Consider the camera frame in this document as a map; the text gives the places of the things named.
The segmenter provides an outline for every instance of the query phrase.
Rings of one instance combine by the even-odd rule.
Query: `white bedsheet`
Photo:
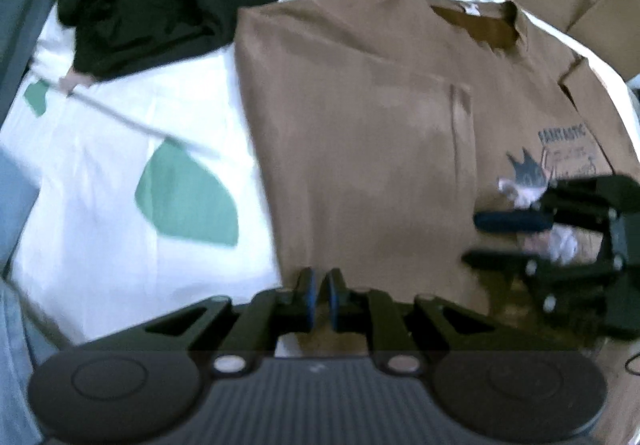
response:
[[[589,58],[640,152],[640,126],[622,79],[589,50],[532,20]],[[42,185],[12,272],[12,282],[36,314],[81,343],[207,295],[226,293],[246,301],[279,284],[233,46],[79,86],[67,97],[56,87],[71,66],[73,50],[74,31],[62,28],[54,8],[0,131],[0,144]],[[189,172],[200,178],[210,174],[226,190],[237,211],[237,241],[224,226],[222,235],[208,240],[165,233],[166,227],[159,233],[149,221],[156,213],[147,208],[143,215],[136,191],[161,146],[162,154],[186,155]],[[187,180],[175,186],[190,190],[181,162],[160,174],[169,189],[173,180]],[[145,190],[156,193],[166,185],[156,177]],[[228,215],[225,201],[220,208]],[[215,206],[208,208],[204,212],[213,208],[216,214]]]

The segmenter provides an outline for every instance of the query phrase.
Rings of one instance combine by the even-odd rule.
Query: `metal bolt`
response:
[[[246,367],[246,361],[238,355],[222,355],[213,362],[220,373],[239,373]]]
[[[326,370],[326,365],[320,364],[319,362],[318,364],[311,364],[309,366],[309,371],[312,373],[322,373],[324,370]]]
[[[615,271],[620,271],[625,267],[625,260],[621,255],[616,255],[613,258],[613,269]]]
[[[538,270],[538,263],[536,263],[533,259],[527,261],[527,266],[524,268],[524,273],[526,273],[529,277],[536,274]]]
[[[292,288],[286,288],[286,287],[280,287],[276,290],[277,294],[278,294],[278,302],[281,304],[292,304],[293,303],[293,289]]]
[[[420,361],[411,355],[396,355],[386,365],[396,373],[415,373],[420,369]]]
[[[547,295],[545,301],[542,303],[542,311],[551,313],[556,309],[556,303],[558,303],[558,300],[555,295]]]

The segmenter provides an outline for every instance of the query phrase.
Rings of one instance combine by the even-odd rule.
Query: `white cloth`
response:
[[[589,57],[638,152],[640,129],[622,79],[575,41],[532,20]],[[246,301],[278,284],[233,46],[90,88],[78,86],[65,97],[56,87],[73,51],[74,31],[59,24],[54,8],[31,73],[0,131],[0,144],[42,184],[12,272],[12,282],[36,313],[81,343],[207,295],[226,293]],[[22,98],[30,85],[32,92],[38,86],[42,91],[38,80],[51,86],[40,116],[38,98],[35,106]],[[236,246],[163,235],[142,214],[136,188],[167,138],[181,144],[233,198]]]

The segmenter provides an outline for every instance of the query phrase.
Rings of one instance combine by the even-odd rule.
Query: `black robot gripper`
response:
[[[277,358],[311,332],[314,273],[234,306],[213,297],[53,356],[28,396],[48,445],[593,444],[606,382],[578,351],[437,297],[322,282],[368,356]]]
[[[640,337],[640,184],[624,175],[551,180],[528,210],[479,212],[484,232],[545,232],[554,223],[602,234],[594,263],[558,266],[538,255],[476,248],[463,261],[519,276],[545,320],[575,333]]]

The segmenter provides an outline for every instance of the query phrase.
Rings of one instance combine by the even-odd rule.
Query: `circular pad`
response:
[[[607,394],[600,370],[577,351],[455,351],[437,365],[433,387],[462,425],[512,443],[585,433]]]
[[[184,352],[66,351],[38,368],[29,385],[36,417],[71,443],[135,442],[174,425],[200,392],[200,372]]]

